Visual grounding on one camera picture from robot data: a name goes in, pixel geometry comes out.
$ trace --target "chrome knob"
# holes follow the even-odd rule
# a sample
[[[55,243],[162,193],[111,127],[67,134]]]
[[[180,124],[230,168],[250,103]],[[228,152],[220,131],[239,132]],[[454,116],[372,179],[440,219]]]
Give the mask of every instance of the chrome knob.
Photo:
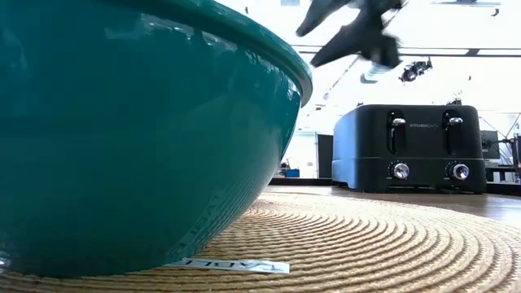
[[[463,123],[463,119],[460,117],[453,117],[449,119],[449,125],[456,125]]]
[[[399,163],[394,166],[392,175],[398,179],[406,179],[409,176],[409,166],[404,163]]]
[[[405,119],[395,118],[392,120],[392,126],[405,125]]]
[[[458,180],[465,180],[469,177],[470,169],[465,164],[457,164],[453,167],[453,177]]]

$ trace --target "rug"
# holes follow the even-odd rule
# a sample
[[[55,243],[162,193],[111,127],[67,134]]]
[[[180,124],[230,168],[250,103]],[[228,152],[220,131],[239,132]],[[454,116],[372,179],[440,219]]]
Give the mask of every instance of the rug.
[[[521,292],[521,230],[439,208],[263,194],[197,257],[289,274],[162,267],[59,280],[5,272],[6,292]]]

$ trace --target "white label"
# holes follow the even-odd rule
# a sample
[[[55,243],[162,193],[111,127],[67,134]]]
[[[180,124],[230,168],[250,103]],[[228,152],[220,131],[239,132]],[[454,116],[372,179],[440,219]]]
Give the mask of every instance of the white label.
[[[290,264],[267,260],[204,260],[185,258],[165,265],[185,269],[226,269],[258,273],[290,273]]]

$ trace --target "blurred object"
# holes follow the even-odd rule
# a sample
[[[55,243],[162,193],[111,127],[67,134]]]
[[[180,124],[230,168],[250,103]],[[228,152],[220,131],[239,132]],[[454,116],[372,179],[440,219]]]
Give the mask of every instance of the blurred object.
[[[348,3],[348,7],[352,9],[360,9],[362,1],[363,0],[352,0]],[[405,2],[394,1],[394,5],[391,4],[391,9],[401,9],[403,6],[405,6]]]
[[[303,37],[315,29],[327,16],[347,4],[346,0],[314,0],[306,17],[296,30]],[[397,5],[396,0],[380,1],[361,0],[360,13],[348,25],[322,47],[311,60],[314,67],[320,67],[344,56],[361,52],[364,59],[371,60],[388,68],[395,68],[400,63],[397,42],[394,37],[384,35],[382,14]]]
[[[300,0],[280,0],[280,6],[282,6],[282,7],[299,7]]]
[[[373,62],[370,69],[360,75],[360,82],[362,84],[375,84],[383,74],[390,71],[392,71],[390,68]]]

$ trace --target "toaster label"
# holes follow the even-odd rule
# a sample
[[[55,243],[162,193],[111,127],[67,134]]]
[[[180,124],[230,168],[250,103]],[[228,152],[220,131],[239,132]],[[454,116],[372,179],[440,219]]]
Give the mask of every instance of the toaster label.
[[[429,129],[436,129],[436,128],[438,128],[438,124],[411,123],[411,124],[409,124],[409,127],[413,127],[413,128],[429,128]]]

